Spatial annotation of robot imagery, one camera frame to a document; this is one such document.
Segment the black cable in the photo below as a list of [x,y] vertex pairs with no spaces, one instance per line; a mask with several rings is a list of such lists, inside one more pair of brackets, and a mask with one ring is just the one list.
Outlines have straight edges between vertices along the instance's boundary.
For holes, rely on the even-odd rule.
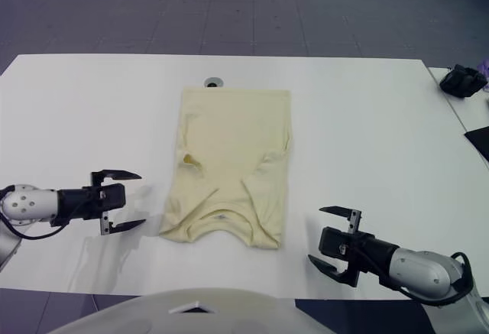
[[[2,191],[0,191],[0,200],[3,200],[3,198],[7,195],[7,193],[10,193],[11,191],[15,191],[15,186],[13,186],[13,185],[7,186]],[[68,215],[68,219],[66,220],[66,222],[64,222],[64,224],[61,225],[61,227],[59,227],[56,231],[52,231],[50,233],[47,233],[46,235],[39,235],[39,236],[24,235],[22,232],[19,232],[17,229],[15,229],[15,227],[10,223],[10,221],[7,219],[7,217],[2,212],[0,212],[0,220],[5,224],[5,226],[7,227],[7,229],[10,232],[12,232],[14,235],[16,235],[17,237],[24,238],[26,240],[41,240],[43,238],[48,238],[48,237],[54,236],[55,234],[60,233],[61,231],[63,231],[64,228],[67,225],[69,225],[69,223],[70,223],[70,217],[73,214],[75,214],[75,212],[77,212],[78,209],[80,209],[88,201],[89,200],[85,200],[85,201],[81,202],[80,204],[78,204],[78,206],[76,206],[73,209],[73,211]]]
[[[378,264],[373,259],[371,259],[364,251],[362,251],[360,248],[356,248],[355,252],[357,252],[360,256],[362,256],[363,259],[365,259],[373,268],[375,268],[375,270],[376,270],[375,274],[377,274],[382,280],[384,280],[385,282],[392,282],[392,278],[390,278],[387,274],[385,274],[385,272],[381,269],[381,267],[379,267]],[[404,290],[398,284],[394,284],[394,285],[390,286],[390,288],[392,290],[396,290],[396,291],[402,293],[404,296],[409,297],[411,300],[414,300],[418,303],[421,303],[422,305],[446,306],[446,305],[449,305],[451,303],[455,303],[458,300],[460,300],[461,298],[467,296],[472,291],[472,289],[474,288],[474,278],[472,277],[471,263],[468,260],[467,255],[465,255],[463,252],[456,252],[450,258],[456,259],[459,256],[461,256],[463,261],[464,261],[464,264],[462,265],[463,273],[462,273],[462,277],[460,279],[466,280],[465,283],[467,285],[463,290],[457,292],[457,294],[455,294],[451,297],[445,298],[443,300],[431,301],[431,300],[425,300],[423,298],[419,298],[418,296],[413,295],[412,293],[408,292],[407,290]]]

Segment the round hole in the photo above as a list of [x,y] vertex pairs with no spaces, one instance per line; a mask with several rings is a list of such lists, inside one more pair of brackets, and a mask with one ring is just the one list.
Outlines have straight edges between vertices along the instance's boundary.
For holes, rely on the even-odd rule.
[[222,87],[224,86],[224,81],[216,76],[211,76],[204,81],[204,87]]

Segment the cream t-shirt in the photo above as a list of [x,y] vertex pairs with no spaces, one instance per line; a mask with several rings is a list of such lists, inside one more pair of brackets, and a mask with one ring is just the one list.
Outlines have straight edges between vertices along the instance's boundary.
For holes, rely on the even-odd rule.
[[221,229],[279,248],[290,140],[287,91],[184,90],[160,234],[192,242]]

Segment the black object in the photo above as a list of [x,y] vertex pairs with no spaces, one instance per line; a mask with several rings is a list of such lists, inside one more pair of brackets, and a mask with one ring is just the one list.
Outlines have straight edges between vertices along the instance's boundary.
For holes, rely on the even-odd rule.
[[[121,183],[102,186],[105,178],[113,180],[136,180],[141,176],[124,170],[101,170],[92,172],[92,185],[81,189],[58,190],[58,213],[50,221],[51,226],[70,223],[71,219],[101,219],[102,213],[125,205],[125,188]],[[128,231],[140,225],[146,219],[119,223],[112,227],[109,223],[108,233]]]
[[[358,212],[339,206],[328,206],[320,210],[345,217],[350,222],[352,213]],[[357,287],[358,275],[361,271],[364,273],[370,271],[376,274],[377,269],[375,266],[378,266],[382,271],[388,272],[392,254],[399,246],[378,240],[370,233],[360,232],[356,229],[352,232],[342,232],[338,229],[325,227],[322,230],[319,242],[321,254],[348,262],[348,267],[342,273],[338,273],[333,265],[312,255],[309,255],[309,259],[323,274],[331,279]],[[379,279],[379,283],[391,288],[390,282],[384,281],[382,278]]]
[[312,255],[308,255],[309,260],[314,266],[331,279],[342,284],[357,287],[360,272],[370,272],[379,277],[380,285],[401,292],[404,296],[429,306],[449,305],[469,294],[474,288],[470,262],[464,253],[456,252],[451,258],[456,259],[461,257],[463,260],[462,277],[452,284],[457,293],[442,300],[424,300],[415,296],[390,278],[390,260],[393,253],[399,248],[398,245],[379,240],[370,233],[358,231],[361,218],[361,212],[359,210],[347,209],[340,206],[327,206],[320,210],[345,217],[350,222],[348,232],[325,227],[322,230],[321,240],[319,242],[321,254],[348,262],[346,270],[338,273],[336,267],[333,265]]
[[440,88],[444,91],[463,99],[470,97],[487,84],[487,79],[476,69],[465,68],[456,64],[440,82]]
[[468,131],[465,137],[477,148],[489,161],[489,126],[477,130]]

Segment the folded t-shirt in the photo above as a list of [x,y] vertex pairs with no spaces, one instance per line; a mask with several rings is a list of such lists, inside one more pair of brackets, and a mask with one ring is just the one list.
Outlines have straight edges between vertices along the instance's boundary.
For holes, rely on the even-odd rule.
[[221,229],[279,248],[290,140],[287,91],[186,89],[160,234],[192,242]]

